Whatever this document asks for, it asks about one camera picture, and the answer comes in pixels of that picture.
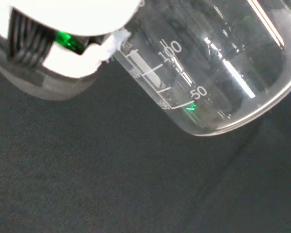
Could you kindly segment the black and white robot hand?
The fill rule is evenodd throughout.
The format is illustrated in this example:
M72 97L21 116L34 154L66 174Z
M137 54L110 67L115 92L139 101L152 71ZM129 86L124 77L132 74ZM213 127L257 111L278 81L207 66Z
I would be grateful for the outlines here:
M21 91L68 100L88 89L130 33L142 0L0 0L0 73Z

